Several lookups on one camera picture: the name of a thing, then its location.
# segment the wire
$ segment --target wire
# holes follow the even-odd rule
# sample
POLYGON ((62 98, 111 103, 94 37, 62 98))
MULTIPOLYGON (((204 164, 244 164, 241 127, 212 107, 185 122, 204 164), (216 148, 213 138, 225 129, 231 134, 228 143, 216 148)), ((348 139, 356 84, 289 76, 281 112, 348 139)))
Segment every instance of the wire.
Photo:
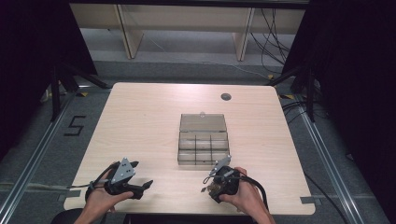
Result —
POLYGON ((276 9, 273 8, 273 23, 274 23, 274 31, 275 31, 275 34, 273 33, 273 37, 274 37, 274 39, 275 39, 275 41, 276 41, 276 43, 277 43, 277 47, 278 47, 278 49, 279 49, 279 53, 280 53, 280 55, 282 55, 283 61, 285 62, 285 61, 286 61, 286 55, 285 55, 285 53, 283 52, 283 49, 280 47, 280 42, 279 42, 279 40, 278 40, 278 38, 277 38, 275 16, 276 16, 276 9))
POLYGON ((111 165, 109 165, 109 166, 108 166, 108 167, 96 178, 96 180, 95 180, 92 184, 90 184, 90 186, 92 186, 92 187, 94 187, 94 188, 96 189, 96 185, 97 185, 98 183, 100 183, 100 180, 101 180, 102 177, 107 173, 107 171, 112 170, 112 169, 118 167, 119 165, 120 165, 120 162, 119 162, 119 161, 118 161, 118 162, 115 162, 115 163, 113 163, 113 164, 111 164, 111 165))
POLYGON ((282 105, 282 109, 283 110, 287 110, 287 109, 289 109, 291 107, 300 106, 300 105, 304 105, 304 104, 306 104, 306 101, 296 101, 296 102, 293 102, 293 103, 282 105))
MULTIPOLYGON (((269 29, 269 34, 268 34, 267 40, 269 41, 269 37, 270 37, 270 35, 271 35, 271 36, 274 38, 274 40, 276 41, 276 43, 277 43, 277 45, 275 45, 275 44, 272 44, 272 45, 280 49, 279 42, 278 42, 278 40, 277 40, 277 35, 275 35, 275 34, 272 32, 273 27, 274 27, 274 29, 275 29, 275 31, 276 31, 276 23, 275 23, 275 14, 276 14, 276 11, 273 9, 272 12, 273 12, 273 16, 272 16, 273 20, 272 20, 272 22, 271 22, 271 27, 270 27, 270 26, 269 26, 269 23, 268 23, 268 20, 267 20, 266 17, 265 17, 264 11, 262 10, 262 15, 264 16, 264 19, 265 19, 265 21, 266 21, 266 23, 267 23, 267 25, 268 25, 268 29, 269 29)), ((284 57, 283 51, 280 50, 279 52, 280 52, 280 55, 282 56, 283 62, 285 62, 285 57, 284 57)))
POLYGON ((265 34, 262 34, 264 36, 264 38, 266 39, 266 42, 265 42, 264 46, 266 46, 266 43, 268 42, 272 46, 276 47, 276 45, 273 42, 270 41, 270 36, 272 34, 272 28, 273 28, 273 26, 275 24, 275 20, 273 19, 273 21, 271 22, 271 26, 270 26, 267 18, 265 17, 263 9, 262 9, 262 16, 264 17, 265 23, 267 23, 267 27, 268 27, 268 36, 265 36, 265 34))
POLYGON ((274 47, 277 47, 277 48, 278 48, 278 47, 280 47, 280 45, 281 45, 281 46, 282 46, 281 48, 282 48, 283 50, 289 52, 290 49, 289 49, 288 47, 286 47, 285 45, 283 45, 282 43, 280 43, 279 41, 276 41, 277 45, 275 45, 274 43, 272 43, 272 42, 269 40, 269 37, 270 37, 271 35, 274 37, 275 40, 277 40, 277 33, 274 35, 274 33, 272 32, 272 27, 273 27, 273 26, 275 27, 275 31, 276 31, 275 14, 276 14, 276 12, 273 11, 273 21, 272 21, 272 24, 271 24, 271 26, 270 26, 270 25, 269 25, 269 22, 268 22, 268 20, 267 20, 267 18, 265 17, 264 11, 263 11, 263 9, 262 9, 262 16, 264 17, 265 22, 267 23, 267 26, 268 26, 268 30, 269 30, 268 37, 265 37, 265 35, 263 35, 263 36, 268 40, 268 43, 270 43, 270 44, 273 45, 274 47))
MULTIPOLYGON (((14 186, 14 183, 0 183, 0 189, 11 189, 14 186)), ((57 186, 57 185, 43 185, 43 184, 35 184, 29 183, 27 185, 27 189, 32 190, 69 190, 67 186, 57 186)))
POLYGON ((300 115, 302 115, 303 113, 306 113, 306 110, 299 113, 298 115, 296 115, 294 118, 292 118, 291 120, 288 121, 288 124, 292 123, 295 119, 297 119, 298 117, 300 117, 300 115))
POLYGON ((285 113, 285 117, 290 113, 291 110, 293 110, 295 107, 298 106, 302 106, 302 105, 296 105, 296 106, 292 106, 291 108, 289 108, 288 112, 285 113))
POLYGON ((247 181, 248 183, 256 186, 260 190, 260 192, 262 193, 262 202, 264 203, 265 207, 269 211, 268 202, 267 202, 267 195, 265 193, 264 187, 258 181, 256 181, 255 179, 253 179, 253 178, 251 178, 251 177, 249 177, 249 176, 247 176, 247 175, 245 175, 243 173, 240 173, 240 174, 242 174, 243 176, 210 175, 210 176, 207 176, 204 179, 203 183, 206 184, 207 181, 210 178, 215 178, 215 177, 222 178, 224 180, 224 182, 226 182, 227 180, 230 180, 230 179, 239 179, 239 180, 247 181))
MULTIPOLYGON (((97 184, 100 184, 100 183, 106 183, 108 181, 108 179, 100 179, 99 181, 98 181, 98 183, 97 184)), ((68 189, 80 189, 80 188, 86 188, 86 187, 89 187, 91 184, 87 184, 87 185, 80 185, 80 186, 67 186, 67 188, 68 189)))
POLYGON ((347 222, 346 217, 341 212, 341 210, 338 208, 338 206, 335 204, 335 202, 329 197, 329 195, 327 195, 326 192, 324 192, 324 190, 306 172, 304 172, 304 175, 306 176, 306 178, 308 178, 312 182, 312 184, 315 185, 315 187, 317 187, 318 190, 320 190, 320 192, 326 197, 326 199, 329 200, 329 202, 332 204, 332 206, 335 208, 335 210, 337 210, 337 213, 340 215, 341 219, 343 219, 344 223, 347 224, 348 222, 347 222))
POLYGON ((268 55, 269 57, 271 57, 273 60, 277 61, 277 62, 280 63, 281 65, 283 65, 284 63, 283 63, 282 61, 280 61, 280 60, 279 60, 274 54, 272 54, 268 49, 266 49, 266 48, 265 48, 265 44, 264 44, 264 46, 263 46, 263 45, 260 43, 260 41, 256 39, 256 37, 254 36, 253 33, 250 33, 250 35, 253 37, 253 40, 255 41, 256 45, 257 45, 257 46, 259 47, 259 49, 262 51, 262 67, 263 67, 265 70, 267 70, 268 72, 280 74, 279 72, 270 70, 269 68, 267 68, 267 67, 264 65, 264 61, 263 61, 264 58, 263 58, 263 55, 264 55, 264 53, 265 53, 266 55, 268 55))

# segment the plastic compartment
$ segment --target plastic compartment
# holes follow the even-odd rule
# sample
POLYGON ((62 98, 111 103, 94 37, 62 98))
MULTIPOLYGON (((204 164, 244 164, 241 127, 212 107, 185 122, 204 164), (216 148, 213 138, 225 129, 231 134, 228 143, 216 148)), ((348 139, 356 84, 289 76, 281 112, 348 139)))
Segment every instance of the plastic compartment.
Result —
POLYGON ((177 155, 179 165, 214 165, 229 154, 224 115, 181 115, 177 155))

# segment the human hand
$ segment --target human hand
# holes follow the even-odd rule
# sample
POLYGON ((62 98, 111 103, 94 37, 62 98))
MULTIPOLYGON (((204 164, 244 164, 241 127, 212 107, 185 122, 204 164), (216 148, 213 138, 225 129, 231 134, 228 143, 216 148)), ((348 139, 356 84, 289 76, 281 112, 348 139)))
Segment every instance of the human hand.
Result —
MULTIPOLYGON (((105 173, 102 179, 106 179, 109 172, 110 171, 105 173)), ((92 223, 108 211, 114 213, 116 211, 114 208, 116 203, 129 199, 132 196, 134 196, 134 194, 130 191, 119 195, 110 195, 105 190, 103 183, 97 184, 88 197, 87 203, 75 224, 92 223)))
MULTIPOLYGON (((235 167, 241 175, 248 175, 247 170, 235 167)), ((239 180, 239 189, 235 195, 221 194, 219 198, 233 204, 238 211, 253 217, 260 224, 275 223, 273 217, 266 209, 259 190, 245 180, 239 180)))

